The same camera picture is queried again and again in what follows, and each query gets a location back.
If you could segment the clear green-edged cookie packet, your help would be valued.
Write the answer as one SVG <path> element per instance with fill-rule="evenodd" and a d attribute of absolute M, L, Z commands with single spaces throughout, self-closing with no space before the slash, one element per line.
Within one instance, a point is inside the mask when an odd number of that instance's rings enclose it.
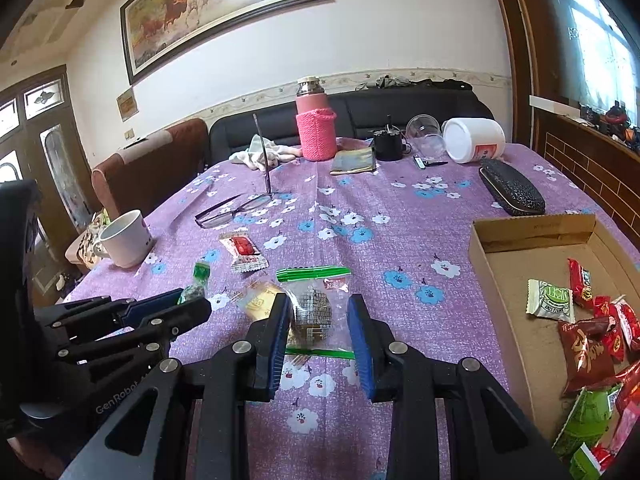
<path fill-rule="evenodd" d="M 344 266 L 289 268 L 277 272 L 280 287 L 291 300 L 289 356 L 325 356 L 352 360 L 347 326 L 349 282 Z"/>

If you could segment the purple floral tablecloth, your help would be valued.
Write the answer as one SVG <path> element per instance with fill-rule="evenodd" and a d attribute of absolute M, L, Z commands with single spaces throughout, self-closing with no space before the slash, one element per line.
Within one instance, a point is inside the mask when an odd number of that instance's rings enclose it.
<path fill-rule="evenodd" d="M 281 269 L 344 266 L 349 288 L 393 333 L 432 358 L 475 356 L 506 376 L 480 284 L 469 260 L 472 223 L 502 218 L 472 165 L 420 170 L 411 159 L 373 172 L 334 177 L 325 162 L 296 160 L 270 172 L 270 202 L 232 221 L 266 257 L 264 279 Z M 218 230 L 194 217 L 228 197 L 265 191 L 264 175 L 218 162 L 158 206 L 145 221 L 155 246 L 129 270 L 98 264 L 74 299 L 146 298 L 186 286 L 194 264 L 212 268 L 208 321 L 179 337 L 183 363 L 210 358 L 242 337 L 250 318 L 233 302 L 243 288 Z M 352 362 L 315 356 L 285 365 L 273 401 L 247 409 L 255 479 L 378 479 L 386 469 L 392 411 L 369 402 Z"/>

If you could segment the wooden brick-pattern counter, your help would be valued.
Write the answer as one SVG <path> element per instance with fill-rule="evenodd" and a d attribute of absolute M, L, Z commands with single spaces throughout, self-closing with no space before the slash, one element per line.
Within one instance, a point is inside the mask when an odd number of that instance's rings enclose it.
<path fill-rule="evenodd" d="M 534 147 L 639 245 L 639 156 L 570 118 L 535 108 Z"/>

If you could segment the green foil snack bag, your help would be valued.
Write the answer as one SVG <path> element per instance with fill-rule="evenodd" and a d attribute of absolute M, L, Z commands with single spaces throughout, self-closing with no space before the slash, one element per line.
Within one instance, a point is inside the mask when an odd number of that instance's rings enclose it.
<path fill-rule="evenodd" d="M 621 384 L 601 390 L 582 388 L 552 444 L 559 458 L 573 455 L 583 444 L 592 448 L 608 430 Z"/>

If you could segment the framed horse painting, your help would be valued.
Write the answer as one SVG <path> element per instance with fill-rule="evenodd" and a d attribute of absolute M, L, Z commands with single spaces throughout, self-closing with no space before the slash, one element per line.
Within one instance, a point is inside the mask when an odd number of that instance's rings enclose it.
<path fill-rule="evenodd" d="M 318 0 L 127 0 L 120 8 L 130 84 L 200 42 L 289 6 Z"/>

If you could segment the small white red packet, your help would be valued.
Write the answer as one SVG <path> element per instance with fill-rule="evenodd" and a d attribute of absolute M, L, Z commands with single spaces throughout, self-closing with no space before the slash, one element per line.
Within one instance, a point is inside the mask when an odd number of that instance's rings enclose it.
<path fill-rule="evenodd" d="M 244 274 L 268 268 L 267 259 L 245 233 L 224 233 L 221 234 L 219 240 L 222 246 L 232 255 L 232 272 Z"/>

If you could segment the yellow biscuit clear packet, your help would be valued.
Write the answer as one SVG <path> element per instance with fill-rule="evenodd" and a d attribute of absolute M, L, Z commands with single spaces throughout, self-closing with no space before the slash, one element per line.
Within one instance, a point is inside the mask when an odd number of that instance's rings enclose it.
<path fill-rule="evenodd" d="M 274 298 L 282 288 L 267 280 L 257 280 L 246 284 L 235 296 L 233 302 L 252 321 L 268 318 Z"/>

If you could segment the small notebook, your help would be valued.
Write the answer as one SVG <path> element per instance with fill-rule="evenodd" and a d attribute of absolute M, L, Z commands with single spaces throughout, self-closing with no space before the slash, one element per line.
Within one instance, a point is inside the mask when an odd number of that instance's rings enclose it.
<path fill-rule="evenodd" d="M 330 174 L 342 176 L 343 174 L 361 174 L 373 172 L 376 169 L 376 161 L 372 148 L 358 148 L 358 150 L 341 150 L 334 156 Z"/>

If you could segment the small red candy packet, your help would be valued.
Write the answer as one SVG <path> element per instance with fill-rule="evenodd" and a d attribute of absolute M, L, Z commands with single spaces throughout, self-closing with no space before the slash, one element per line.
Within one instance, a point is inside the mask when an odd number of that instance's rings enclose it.
<path fill-rule="evenodd" d="M 590 272 L 575 259 L 568 259 L 567 262 L 568 270 L 570 270 L 570 290 L 574 303 L 592 311 L 594 303 Z"/>

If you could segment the shallow cardboard box tray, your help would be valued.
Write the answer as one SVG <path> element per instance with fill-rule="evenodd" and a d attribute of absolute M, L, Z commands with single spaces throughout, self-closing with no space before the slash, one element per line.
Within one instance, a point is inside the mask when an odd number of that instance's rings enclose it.
<path fill-rule="evenodd" d="M 593 297 L 639 307 L 639 271 L 592 214 L 476 220 L 469 258 L 500 346 L 511 396 L 549 441 L 573 402 L 567 374 L 577 348 L 559 325 L 591 318 L 570 289 L 570 264 L 588 274 Z"/>

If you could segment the small black lighter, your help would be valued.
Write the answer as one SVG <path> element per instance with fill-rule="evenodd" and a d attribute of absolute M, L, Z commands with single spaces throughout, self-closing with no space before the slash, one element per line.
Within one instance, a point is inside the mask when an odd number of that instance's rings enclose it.
<path fill-rule="evenodd" d="M 420 170 L 425 170 L 426 168 L 431 168 L 431 167 L 444 166 L 448 164 L 446 160 L 427 160 L 419 156 L 414 156 L 413 160 L 416 163 L 416 166 Z"/>

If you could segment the red white snack packet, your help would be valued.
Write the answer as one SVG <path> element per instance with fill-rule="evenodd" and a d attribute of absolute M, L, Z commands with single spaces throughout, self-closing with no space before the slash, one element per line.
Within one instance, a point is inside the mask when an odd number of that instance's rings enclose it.
<path fill-rule="evenodd" d="M 620 329 L 624 335 L 624 341 L 631 352 L 640 351 L 640 327 L 639 318 L 634 309 L 625 299 L 620 296 L 613 301 L 618 319 L 620 320 Z"/>

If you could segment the pale green white packet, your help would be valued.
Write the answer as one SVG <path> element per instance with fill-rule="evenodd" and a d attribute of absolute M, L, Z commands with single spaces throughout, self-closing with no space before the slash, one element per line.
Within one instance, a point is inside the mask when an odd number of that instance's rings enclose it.
<path fill-rule="evenodd" d="M 526 314 L 536 318 L 574 323 L 572 291 L 543 280 L 528 280 Z"/>

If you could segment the pink cartoon snack packet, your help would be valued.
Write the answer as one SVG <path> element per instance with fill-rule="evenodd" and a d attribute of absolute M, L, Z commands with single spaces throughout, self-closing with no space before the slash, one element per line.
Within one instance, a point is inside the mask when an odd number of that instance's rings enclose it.
<path fill-rule="evenodd" d="M 639 416 L 639 405 L 634 402 L 629 402 L 622 416 L 620 416 L 620 421 L 618 422 L 610 447 L 608 448 L 612 454 L 617 455 L 620 452 L 627 438 L 630 436 L 631 431 L 634 429 L 634 425 L 639 419 Z"/>

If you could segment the dark red foil snack bag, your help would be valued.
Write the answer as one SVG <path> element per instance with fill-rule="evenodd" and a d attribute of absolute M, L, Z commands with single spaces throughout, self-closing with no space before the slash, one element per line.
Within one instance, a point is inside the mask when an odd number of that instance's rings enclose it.
<path fill-rule="evenodd" d="M 620 414 L 629 403 L 640 404 L 640 361 L 636 361 L 616 375 L 620 382 L 620 392 L 615 401 Z"/>

